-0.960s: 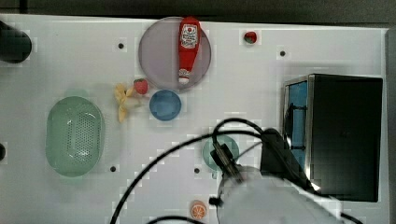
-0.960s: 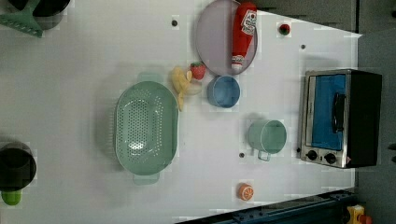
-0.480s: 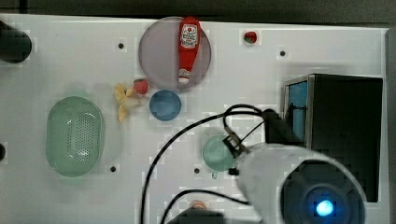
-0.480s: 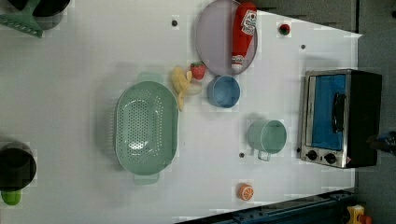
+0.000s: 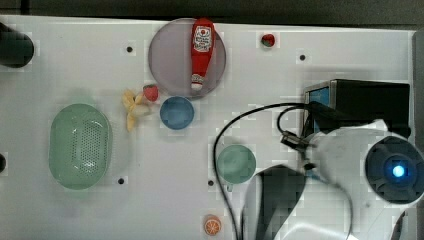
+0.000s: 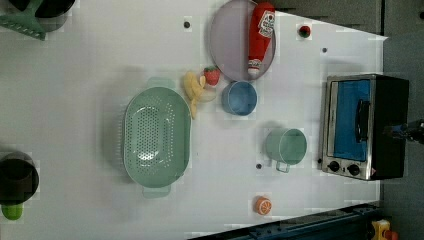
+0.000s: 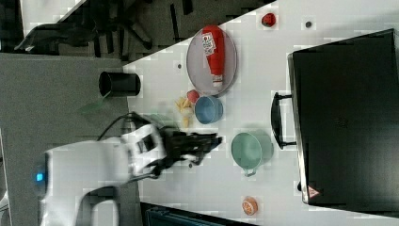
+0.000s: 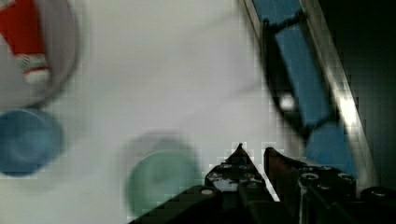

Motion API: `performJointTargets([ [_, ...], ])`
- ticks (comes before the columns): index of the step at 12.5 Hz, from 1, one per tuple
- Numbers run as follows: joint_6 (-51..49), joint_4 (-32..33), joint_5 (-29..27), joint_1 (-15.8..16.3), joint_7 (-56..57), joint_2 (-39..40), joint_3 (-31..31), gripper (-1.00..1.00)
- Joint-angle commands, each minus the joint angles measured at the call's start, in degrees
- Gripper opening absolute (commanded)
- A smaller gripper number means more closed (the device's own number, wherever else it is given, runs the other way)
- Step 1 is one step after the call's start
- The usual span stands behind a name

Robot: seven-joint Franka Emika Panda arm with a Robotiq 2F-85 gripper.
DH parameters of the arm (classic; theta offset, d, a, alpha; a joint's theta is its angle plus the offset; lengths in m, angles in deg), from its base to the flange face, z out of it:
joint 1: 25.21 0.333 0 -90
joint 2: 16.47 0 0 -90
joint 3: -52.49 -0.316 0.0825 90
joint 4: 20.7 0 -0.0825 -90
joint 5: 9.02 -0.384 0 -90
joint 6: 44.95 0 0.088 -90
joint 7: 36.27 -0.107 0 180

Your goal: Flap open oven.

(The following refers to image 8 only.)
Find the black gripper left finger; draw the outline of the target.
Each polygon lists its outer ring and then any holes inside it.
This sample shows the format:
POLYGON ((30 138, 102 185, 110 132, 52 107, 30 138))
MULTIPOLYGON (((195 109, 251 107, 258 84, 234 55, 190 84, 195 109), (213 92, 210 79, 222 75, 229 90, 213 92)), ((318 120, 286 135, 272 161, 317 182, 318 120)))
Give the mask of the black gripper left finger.
POLYGON ((227 200, 267 200, 265 181, 240 143, 223 162, 205 176, 205 186, 227 200))

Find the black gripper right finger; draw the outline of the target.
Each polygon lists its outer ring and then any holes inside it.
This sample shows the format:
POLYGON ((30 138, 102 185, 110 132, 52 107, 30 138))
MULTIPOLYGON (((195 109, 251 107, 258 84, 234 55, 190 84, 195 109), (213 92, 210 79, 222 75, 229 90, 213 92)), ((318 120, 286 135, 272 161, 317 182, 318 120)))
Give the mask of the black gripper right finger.
POLYGON ((273 147, 265 149, 264 172, 276 195, 299 224, 345 224, 332 210, 336 203, 353 200, 353 176, 327 165, 308 165, 288 158, 273 147))

